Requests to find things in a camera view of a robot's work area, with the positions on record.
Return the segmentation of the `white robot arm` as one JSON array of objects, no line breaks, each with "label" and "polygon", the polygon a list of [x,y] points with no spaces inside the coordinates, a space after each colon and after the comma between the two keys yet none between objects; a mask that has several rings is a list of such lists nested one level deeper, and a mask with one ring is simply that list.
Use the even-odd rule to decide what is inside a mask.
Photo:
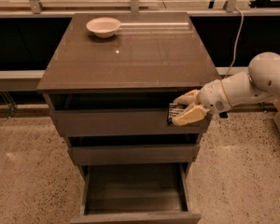
[{"label": "white robot arm", "polygon": [[169,105],[168,121],[184,126],[237,105],[275,99],[280,99],[280,55],[263,52],[250,61],[248,72],[216,79],[175,98]]}]

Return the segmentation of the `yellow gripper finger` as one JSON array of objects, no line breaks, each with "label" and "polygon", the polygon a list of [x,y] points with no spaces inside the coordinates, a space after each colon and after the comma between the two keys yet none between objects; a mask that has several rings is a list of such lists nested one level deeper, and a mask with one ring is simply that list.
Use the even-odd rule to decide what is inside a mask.
[{"label": "yellow gripper finger", "polygon": [[210,109],[203,105],[187,105],[182,113],[172,119],[172,122],[175,126],[188,125],[204,119],[209,111]]},{"label": "yellow gripper finger", "polygon": [[199,92],[200,92],[199,90],[189,91],[175,98],[174,103],[180,105],[191,105],[191,104],[198,105],[200,103],[198,99]]}]

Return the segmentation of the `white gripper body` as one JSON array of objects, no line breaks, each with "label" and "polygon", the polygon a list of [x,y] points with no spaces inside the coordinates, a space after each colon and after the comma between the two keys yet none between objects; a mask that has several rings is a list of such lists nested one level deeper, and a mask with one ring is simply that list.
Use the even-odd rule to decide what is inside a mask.
[{"label": "white gripper body", "polygon": [[229,111],[231,103],[226,93],[225,80],[216,79],[205,84],[199,91],[198,101],[210,114]]}]

